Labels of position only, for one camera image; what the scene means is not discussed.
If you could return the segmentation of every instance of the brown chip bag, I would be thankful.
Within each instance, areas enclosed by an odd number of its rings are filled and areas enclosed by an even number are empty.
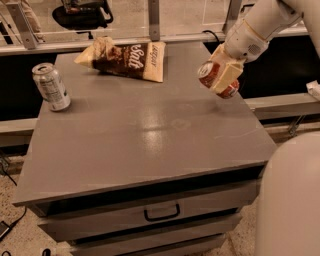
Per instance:
[[[113,75],[163,82],[165,43],[114,45],[110,37],[98,37],[74,62]]]

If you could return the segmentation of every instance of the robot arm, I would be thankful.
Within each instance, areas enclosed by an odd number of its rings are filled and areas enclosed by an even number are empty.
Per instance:
[[[212,54],[210,61],[217,63],[220,70],[209,79],[210,86],[206,86],[219,96],[225,95],[223,92],[242,73],[243,64],[256,60],[268,49],[273,37],[301,19],[320,56],[319,11],[319,0],[258,0],[228,31],[225,43]]]

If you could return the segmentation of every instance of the gray table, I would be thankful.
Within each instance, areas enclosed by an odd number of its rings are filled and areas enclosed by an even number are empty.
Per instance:
[[[100,74],[77,55],[57,58],[72,105],[54,113],[43,103],[13,201],[38,216],[68,216],[61,201],[245,174],[276,148],[240,95],[223,100],[199,83],[201,42],[166,46],[163,83]]]

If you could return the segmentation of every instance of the gray cabinet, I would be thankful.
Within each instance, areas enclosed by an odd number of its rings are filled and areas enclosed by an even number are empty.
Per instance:
[[[105,75],[63,54],[72,98],[43,103],[15,205],[80,255],[185,255],[221,246],[276,146],[240,95],[203,88],[201,42],[166,46],[164,82]]]

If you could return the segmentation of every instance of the drawer handle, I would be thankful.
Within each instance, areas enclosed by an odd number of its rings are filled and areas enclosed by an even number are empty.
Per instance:
[[[144,210],[144,217],[149,222],[168,220],[168,219],[172,219],[172,218],[175,218],[175,217],[179,216],[179,214],[180,214],[180,206],[179,206],[179,204],[176,204],[176,209],[177,209],[177,212],[174,213],[174,214],[171,214],[171,215],[168,215],[168,216],[163,216],[163,217],[157,217],[157,218],[150,218],[148,216],[148,210]]]

